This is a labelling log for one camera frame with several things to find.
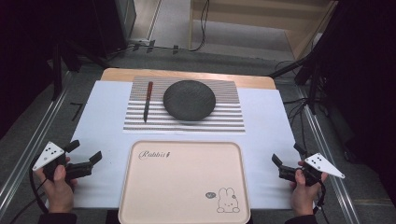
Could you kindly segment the white table cover sheet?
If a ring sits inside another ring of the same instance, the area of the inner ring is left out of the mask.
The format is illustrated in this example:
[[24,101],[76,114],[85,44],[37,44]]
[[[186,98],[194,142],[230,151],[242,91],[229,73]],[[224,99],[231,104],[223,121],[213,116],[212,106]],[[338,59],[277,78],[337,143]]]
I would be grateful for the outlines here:
[[249,204],[254,209],[287,209],[290,189],[271,161],[276,154],[293,165],[299,159],[280,93],[277,90],[237,88],[246,132],[237,134],[124,133],[123,122],[133,82],[98,81],[73,134],[80,142],[70,157],[87,160],[101,151],[92,175],[82,177],[75,191],[77,208],[116,208],[128,156],[134,143],[151,141],[232,142],[242,152]]

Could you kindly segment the person's right hand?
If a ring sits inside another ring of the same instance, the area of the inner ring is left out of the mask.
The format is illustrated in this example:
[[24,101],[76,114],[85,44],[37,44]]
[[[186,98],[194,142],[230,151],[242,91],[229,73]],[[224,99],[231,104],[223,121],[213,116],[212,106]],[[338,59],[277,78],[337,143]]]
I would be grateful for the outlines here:
[[290,205],[296,217],[314,214],[314,200],[321,192],[321,184],[318,182],[311,187],[305,184],[305,176],[301,169],[295,171],[295,181],[290,183],[293,188]]

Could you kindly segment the striped placemat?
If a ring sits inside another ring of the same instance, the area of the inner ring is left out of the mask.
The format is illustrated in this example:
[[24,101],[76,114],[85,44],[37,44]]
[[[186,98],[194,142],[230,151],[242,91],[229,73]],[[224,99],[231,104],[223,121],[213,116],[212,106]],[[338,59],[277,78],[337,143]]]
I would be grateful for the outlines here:
[[[143,121],[147,88],[153,81],[148,120]],[[177,77],[137,77],[131,88],[123,122],[124,133],[237,134],[246,132],[238,91],[233,81],[200,79],[216,96],[213,112],[199,121],[182,121],[164,108],[163,95]]]

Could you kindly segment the person's left hand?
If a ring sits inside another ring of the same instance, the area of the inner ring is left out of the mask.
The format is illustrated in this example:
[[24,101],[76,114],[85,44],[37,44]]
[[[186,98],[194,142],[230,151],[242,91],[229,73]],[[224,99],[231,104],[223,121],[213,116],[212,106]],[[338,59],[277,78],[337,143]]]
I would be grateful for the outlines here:
[[47,196],[50,213],[70,213],[74,207],[74,192],[66,183],[66,170],[63,165],[55,168],[52,181],[48,181],[40,168],[35,171]]

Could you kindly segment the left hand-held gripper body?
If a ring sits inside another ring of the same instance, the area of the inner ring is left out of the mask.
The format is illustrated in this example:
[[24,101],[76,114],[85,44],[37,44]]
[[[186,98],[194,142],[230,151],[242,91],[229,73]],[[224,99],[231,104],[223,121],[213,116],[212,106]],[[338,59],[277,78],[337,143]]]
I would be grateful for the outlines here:
[[81,163],[69,163],[66,161],[66,151],[64,147],[58,147],[53,142],[48,142],[39,155],[32,170],[36,171],[40,168],[46,178],[50,181],[53,180],[55,168],[58,165],[63,165],[66,170],[66,180],[81,178],[92,174],[93,165],[89,161]]

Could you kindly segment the black metal stand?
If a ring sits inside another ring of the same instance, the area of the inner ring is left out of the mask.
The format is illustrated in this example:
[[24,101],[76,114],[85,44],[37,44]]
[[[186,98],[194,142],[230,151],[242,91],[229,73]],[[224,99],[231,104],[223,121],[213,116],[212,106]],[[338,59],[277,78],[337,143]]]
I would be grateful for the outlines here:
[[307,105],[313,115],[316,115],[315,101],[316,92],[318,89],[318,81],[320,77],[320,61],[319,61],[319,49],[314,47],[306,56],[302,59],[297,60],[290,65],[287,65],[274,73],[270,74],[270,78],[280,77],[293,69],[300,67],[298,74],[296,75],[294,82],[296,85],[301,86],[306,83],[308,79],[310,81],[310,87],[307,99],[304,101],[304,105]]
[[84,49],[75,41],[66,38],[54,40],[52,43],[53,101],[60,96],[63,90],[62,63],[66,65],[69,71],[78,72],[82,66],[78,59],[79,54],[82,54],[104,69],[110,67],[108,63],[104,62],[87,49]]

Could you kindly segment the dark round plate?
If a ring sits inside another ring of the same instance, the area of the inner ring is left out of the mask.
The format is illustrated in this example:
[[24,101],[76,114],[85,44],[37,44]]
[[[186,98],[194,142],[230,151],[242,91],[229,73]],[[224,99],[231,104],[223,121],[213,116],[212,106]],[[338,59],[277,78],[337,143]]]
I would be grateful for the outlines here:
[[181,80],[163,95],[165,110],[175,119],[199,121],[209,116],[216,106],[215,93],[204,83]]

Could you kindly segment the dark cabinet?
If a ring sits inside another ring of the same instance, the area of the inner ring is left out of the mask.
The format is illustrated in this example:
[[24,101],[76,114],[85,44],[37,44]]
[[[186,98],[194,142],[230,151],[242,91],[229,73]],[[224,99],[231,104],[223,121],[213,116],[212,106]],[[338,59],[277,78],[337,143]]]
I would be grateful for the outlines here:
[[92,0],[102,55],[126,49],[136,19],[134,0]]

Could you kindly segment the metal floor rail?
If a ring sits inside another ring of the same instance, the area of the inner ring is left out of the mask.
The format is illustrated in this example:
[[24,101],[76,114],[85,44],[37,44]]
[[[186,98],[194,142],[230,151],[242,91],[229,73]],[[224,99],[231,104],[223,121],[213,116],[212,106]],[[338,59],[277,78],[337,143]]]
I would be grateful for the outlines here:
[[[301,102],[290,113],[291,128],[297,132],[298,140],[304,148],[308,148],[309,152],[319,152],[330,163],[337,165],[319,124],[318,116],[313,115],[308,106],[304,105],[304,98],[307,98],[307,93],[299,86],[294,86],[294,89]],[[326,200],[334,202],[335,207],[341,211],[345,224],[361,224],[361,219],[349,195],[345,180],[330,175],[325,186],[327,190]]]
[[29,140],[25,149],[18,154],[17,162],[13,167],[10,176],[7,181],[0,189],[0,220],[5,215],[12,198],[14,197],[19,185],[22,182],[24,174],[29,170],[29,164],[33,160],[35,154],[39,150],[39,147],[46,136],[48,129],[50,128],[53,120],[55,119],[59,109],[61,108],[64,98],[67,95],[70,83],[74,79],[74,74],[72,72],[66,72],[63,76],[64,88],[57,97],[53,100],[44,114],[43,118],[40,120],[35,132],[33,133],[31,139]]

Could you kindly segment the light wooden platform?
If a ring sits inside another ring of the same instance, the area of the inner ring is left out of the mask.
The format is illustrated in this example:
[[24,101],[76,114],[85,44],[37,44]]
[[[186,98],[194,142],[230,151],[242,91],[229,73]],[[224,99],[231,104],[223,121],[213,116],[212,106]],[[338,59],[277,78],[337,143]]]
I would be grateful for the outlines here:
[[335,0],[191,0],[188,48],[298,60],[336,5]]

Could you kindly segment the beige tray with rabbit print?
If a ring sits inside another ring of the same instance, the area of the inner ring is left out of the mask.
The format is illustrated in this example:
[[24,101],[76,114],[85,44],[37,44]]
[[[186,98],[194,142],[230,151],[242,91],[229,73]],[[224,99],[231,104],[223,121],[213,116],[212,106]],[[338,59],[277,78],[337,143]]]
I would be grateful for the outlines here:
[[139,141],[131,149],[121,224],[247,224],[241,149],[230,142]]

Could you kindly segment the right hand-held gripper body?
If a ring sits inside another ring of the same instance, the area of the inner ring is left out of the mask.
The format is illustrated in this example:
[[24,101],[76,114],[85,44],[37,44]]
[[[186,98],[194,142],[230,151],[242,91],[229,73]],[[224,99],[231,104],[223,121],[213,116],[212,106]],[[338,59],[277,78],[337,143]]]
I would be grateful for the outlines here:
[[[285,166],[281,159],[277,159],[277,168],[279,171],[278,176],[280,178],[295,182],[295,172],[297,171],[297,168]],[[303,171],[305,184],[308,187],[317,184],[321,180],[322,173],[339,178],[346,177],[320,153],[316,153],[306,158],[304,160],[304,165],[300,167],[300,170]]]

